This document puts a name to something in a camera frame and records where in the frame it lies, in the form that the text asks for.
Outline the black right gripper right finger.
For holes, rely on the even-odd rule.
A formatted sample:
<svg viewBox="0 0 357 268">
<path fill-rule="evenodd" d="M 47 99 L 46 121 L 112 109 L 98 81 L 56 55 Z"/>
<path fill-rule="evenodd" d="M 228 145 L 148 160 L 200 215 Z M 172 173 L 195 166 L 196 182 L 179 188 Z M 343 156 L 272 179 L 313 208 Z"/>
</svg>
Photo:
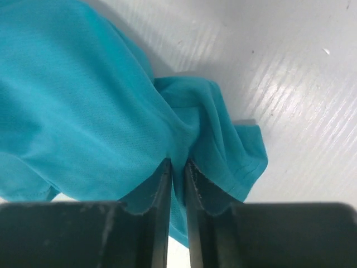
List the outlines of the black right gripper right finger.
<svg viewBox="0 0 357 268">
<path fill-rule="evenodd" d="M 355 267 L 356 210 L 343 203 L 243 203 L 185 165 L 192 267 Z"/>
</svg>

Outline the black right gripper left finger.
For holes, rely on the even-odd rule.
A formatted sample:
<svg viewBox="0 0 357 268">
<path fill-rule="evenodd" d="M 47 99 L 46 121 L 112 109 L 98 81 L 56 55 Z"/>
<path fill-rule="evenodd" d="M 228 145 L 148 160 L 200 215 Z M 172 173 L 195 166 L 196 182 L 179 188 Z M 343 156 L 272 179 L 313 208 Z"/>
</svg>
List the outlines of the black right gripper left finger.
<svg viewBox="0 0 357 268">
<path fill-rule="evenodd" d="M 171 162 L 118 201 L 1 205 L 2 267 L 165 267 Z"/>
</svg>

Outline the teal t-shirt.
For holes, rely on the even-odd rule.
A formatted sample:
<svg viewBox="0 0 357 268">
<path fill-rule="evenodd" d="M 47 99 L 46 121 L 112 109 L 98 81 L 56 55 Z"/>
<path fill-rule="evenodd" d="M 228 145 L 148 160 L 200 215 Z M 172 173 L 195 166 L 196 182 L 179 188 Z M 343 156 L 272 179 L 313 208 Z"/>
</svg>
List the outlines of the teal t-shirt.
<svg viewBox="0 0 357 268">
<path fill-rule="evenodd" d="M 184 167 L 244 200 L 268 159 L 218 85 L 155 78 L 135 43 L 79 1 L 1 2 L 1 197 L 118 200 L 172 163 L 170 236 L 188 244 Z"/>
</svg>

